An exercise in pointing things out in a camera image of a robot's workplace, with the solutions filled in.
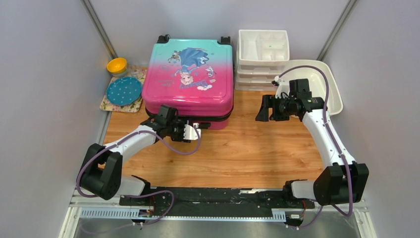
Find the pink and teal kids suitcase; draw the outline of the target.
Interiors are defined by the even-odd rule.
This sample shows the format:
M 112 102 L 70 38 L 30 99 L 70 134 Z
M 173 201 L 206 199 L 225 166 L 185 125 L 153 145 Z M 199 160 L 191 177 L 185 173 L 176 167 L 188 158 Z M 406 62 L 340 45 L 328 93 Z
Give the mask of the pink and teal kids suitcase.
M 234 108 L 234 63 L 230 37 L 173 39 L 160 35 L 154 44 L 142 98 L 148 116 L 161 105 L 176 108 L 178 116 L 227 127 Z

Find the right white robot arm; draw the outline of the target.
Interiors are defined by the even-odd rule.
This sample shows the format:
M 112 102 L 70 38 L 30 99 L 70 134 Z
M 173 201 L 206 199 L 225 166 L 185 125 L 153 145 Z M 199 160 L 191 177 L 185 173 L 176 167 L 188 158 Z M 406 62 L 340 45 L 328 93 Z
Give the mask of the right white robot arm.
M 287 181 L 283 203 L 294 208 L 302 199 L 315 200 L 323 206 L 360 202 L 369 176 L 367 165 L 356 162 L 346 150 L 324 99 L 312 96 L 307 79 L 291 80 L 289 89 L 288 93 L 278 90 L 275 95 L 264 95 L 256 121 L 286 121 L 297 116 L 310 132 L 324 169 L 314 181 Z

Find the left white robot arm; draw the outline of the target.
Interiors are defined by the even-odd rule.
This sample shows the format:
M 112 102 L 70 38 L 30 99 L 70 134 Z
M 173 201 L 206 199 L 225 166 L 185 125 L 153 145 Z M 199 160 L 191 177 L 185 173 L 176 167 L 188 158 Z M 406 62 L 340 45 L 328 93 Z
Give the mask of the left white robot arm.
M 195 153 L 201 144 L 199 126 L 197 122 L 181 119 L 176 108 L 162 105 L 157 114 L 140 123 L 128 135 L 106 145 L 95 143 L 89 146 L 76 178 L 76 190 L 87 198 L 109 200 L 120 195 L 132 198 L 140 206 L 147 205 L 152 196 L 145 188 L 146 182 L 123 176 L 123 164 L 159 141 L 180 154 L 164 140 L 165 137 L 183 142 L 196 140 L 197 146 L 192 151 Z

